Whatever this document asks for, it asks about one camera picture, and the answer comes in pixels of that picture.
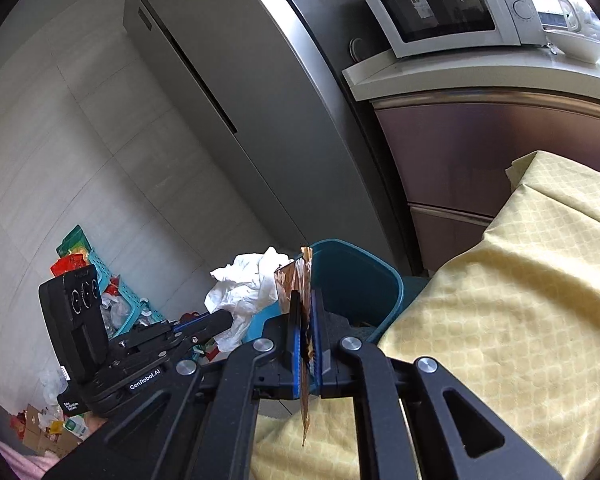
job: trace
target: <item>pink fabric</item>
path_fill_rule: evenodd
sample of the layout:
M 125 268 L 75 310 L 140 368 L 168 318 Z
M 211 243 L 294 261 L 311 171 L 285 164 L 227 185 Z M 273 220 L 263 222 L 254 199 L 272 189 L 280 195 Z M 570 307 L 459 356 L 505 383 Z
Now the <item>pink fabric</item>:
M 59 460 L 48 451 L 44 456 L 24 456 L 3 442 L 0 442 L 0 454 L 20 480 L 40 480 Z

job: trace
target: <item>yellow cloth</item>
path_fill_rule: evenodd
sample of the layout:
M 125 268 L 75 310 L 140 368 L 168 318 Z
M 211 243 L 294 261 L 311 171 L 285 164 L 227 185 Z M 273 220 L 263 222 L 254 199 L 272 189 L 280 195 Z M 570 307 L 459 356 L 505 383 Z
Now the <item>yellow cloth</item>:
M 600 457 L 600 174 L 545 152 L 507 171 L 514 192 L 482 241 L 445 264 L 380 341 L 438 359 L 567 480 Z M 352 402 L 258 420 L 264 479 L 359 477 Z

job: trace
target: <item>white tissue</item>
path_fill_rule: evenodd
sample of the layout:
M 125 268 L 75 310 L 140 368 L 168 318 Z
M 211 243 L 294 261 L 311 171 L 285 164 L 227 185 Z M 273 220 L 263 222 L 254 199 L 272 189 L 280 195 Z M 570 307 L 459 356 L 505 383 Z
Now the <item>white tissue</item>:
M 286 254 L 278 254 L 270 247 L 264 254 L 236 256 L 233 265 L 211 272 L 218 283 L 206 295 L 206 309 L 214 312 L 223 308 L 234 316 L 231 328 L 214 337 L 221 352 L 240 346 L 251 318 L 278 300 L 274 272 L 289 262 Z

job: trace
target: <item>white bowl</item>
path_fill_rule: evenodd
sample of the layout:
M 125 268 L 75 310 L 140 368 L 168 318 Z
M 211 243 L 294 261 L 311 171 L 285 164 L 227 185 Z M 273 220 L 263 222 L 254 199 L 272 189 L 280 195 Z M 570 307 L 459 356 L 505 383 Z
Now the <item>white bowl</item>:
M 546 37 L 568 57 L 585 63 L 600 61 L 600 41 L 567 30 L 546 30 Z

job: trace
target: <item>kitchen counter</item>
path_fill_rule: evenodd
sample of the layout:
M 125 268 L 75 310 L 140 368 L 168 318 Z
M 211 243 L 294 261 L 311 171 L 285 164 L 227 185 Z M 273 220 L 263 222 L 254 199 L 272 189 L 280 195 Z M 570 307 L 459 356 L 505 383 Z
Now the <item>kitchen counter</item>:
M 398 60 L 381 52 L 342 72 L 356 101 L 450 88 L 515 87 L 600 101 L 600 62 L 548 48 L 474 48 Z

